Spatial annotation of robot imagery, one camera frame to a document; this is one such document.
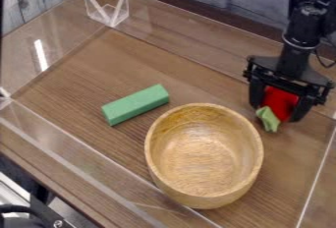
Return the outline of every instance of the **wooden table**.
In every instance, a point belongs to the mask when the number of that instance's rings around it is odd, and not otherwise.
[[[121,220],[124,227],[146,227],[128,214],[126,208],[122,215],[124,207],[104,195],[105,188],[112,188],[113,181],[122,176],[109,171],[108,159],[152,182],[142,154],[152,122],[178,105],[216,103],[240,112],[253,123],[264,142],[265,161],[254,186],[242,199],[220,209],[202,210],[200,214],[224,227],[281,228],[296,227],[298,223],[300,227],[332,227],[334,92],[326,106],[314,108],[300,123],[284,124],[276,135],[265,133],[246,102],[248,86],[240,75],[245,56],[254,53],[276,55],[281,44],[156,1],[129,0],[129,4],[130,18],[117,29],[104,28],[82,16],[82,0],[68,0],[4,38],[9,45],[28,31],[32,39],[46,42],[49,62],[62,56],[13,97],[38,117],[80,139],[85,148],[72,145],[72,141],[58,134],[58,129],[50,130],[38,123],[28,124],[32,116],[18,109],[16,117],[21,126],[17,127],[38,136],[40,142],[32,145],[25,137],[1,127],[0,151],[98,225],[120,227]],[[41,28],[49,29],[49,20],[53,34],[41,34]],[[57,44],[52,41],[56,34]],[[18,69],[20,56],[22,53],[8,52],[6,58],[16,60],[12,62],[16,66],[8,64],[12,70]],[[13,90],[36,73],[24,73],[21,78],[8,77],[14,84]],[[166,87],[170,103],[110,128],[101,115],[101,105],[154,84]],[[2,110],[2,117],[8,119],[13,117],[9,109],[13,110],[10,107]],[[328,146],[325,166],[313,184]],[[42,151],[46,149],[89,174],[73,173],[72,165],[61,164],[56,156]],[[89,176],[104,185],[94,184]],[[132,184],[122,187],[130,190]]]

